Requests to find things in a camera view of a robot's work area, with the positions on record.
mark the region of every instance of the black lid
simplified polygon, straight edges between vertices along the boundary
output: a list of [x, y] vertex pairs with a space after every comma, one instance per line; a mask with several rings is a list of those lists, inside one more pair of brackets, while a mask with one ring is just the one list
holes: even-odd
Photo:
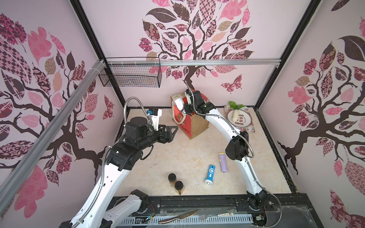
[[170, 173], [170, 175], [169, 175], [169, 181], [170, 182], [176, 181], [176, 175], [173, 174], [173, 173]]
[[175, 183], [175, 188], [176, 188], [177, 190], [181, 190], [183, 187], [184, 187], [184, 185], [183, 185], [183, 183], [182, 183], [181, 181], [177, 181], [177, 182]]

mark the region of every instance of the wire mesh basket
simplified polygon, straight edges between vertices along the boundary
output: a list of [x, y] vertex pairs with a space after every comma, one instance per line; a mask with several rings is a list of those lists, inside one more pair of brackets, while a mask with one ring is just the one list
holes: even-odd
[[106, 67], [99, 74], [103, 86], [112, 86], [114, 77], [117, 86], [160, 87], [160, 58], [121, 57], [107, 61], [110, 70]]

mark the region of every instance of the green leaves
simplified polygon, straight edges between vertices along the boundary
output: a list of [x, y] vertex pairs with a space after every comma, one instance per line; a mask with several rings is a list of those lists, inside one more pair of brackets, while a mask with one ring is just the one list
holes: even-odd
[[230, 105], [230, 107], [231, 107], [231, 108], [233, 108], [233, 109], [241, 109], [241, 108], [243, 108], [243, 104], [236, 105], [236, 102], [234, 102], [234, 101], [230, 101], [230, 102], [229, 102], [229, 105]]

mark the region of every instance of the tree branch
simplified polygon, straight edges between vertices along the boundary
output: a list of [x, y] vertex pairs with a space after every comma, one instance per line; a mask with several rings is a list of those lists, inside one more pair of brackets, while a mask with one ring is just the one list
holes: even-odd
[[28, 132], [32, 135], [34, 135], [35, 137], [39, 138], [39, 134], [35, 131], [33, 131], [32, 129], [30, 128], [27, 128], [27, 129], [22, 129], [18, 126], [18, 124], [16, 123], [19, 119], [19, 116], [21, 115], [22, 113], [19, 112], [19, 114], [17, 116], [14, 117], [14, 120], [13, 122], [7, 120], [7, 121], [0, 121], [0, 124], [10, 124], [12, 125], [15, 129], [17, 129], [20, 133], [25, 133], [25, 132]]

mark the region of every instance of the ventilation grille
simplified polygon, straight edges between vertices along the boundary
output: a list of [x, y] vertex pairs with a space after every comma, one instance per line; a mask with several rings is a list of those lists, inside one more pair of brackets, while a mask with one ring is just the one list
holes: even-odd
[[147, 223], [142, 223], [142, 219], [140, 217], [128, 217], [123, 222], [119, 224], [119, 226], [134, 226], [134, 225], [141, 225], [141, 224], [148, 224], [148, 225], [172, 225], [172, 224], [179, 224], [179, 225], [199, 225], [199, 224], [237, 224], [237, 223], [253, 223], [252, 215], [251, 214], [242, 214], [242, 215], [233, 215], [227, 217], [213, 217], [205, 220], [199, 220], [199, 215], [194, 215], [188, 217], [183, 220], [175, 220], [170, 223], [166, 224], [159, 224], [158, 222], [161, 220], [165, 220], [171, 218], [171, 216], [155, 216], [153, 219], [149, 220]]

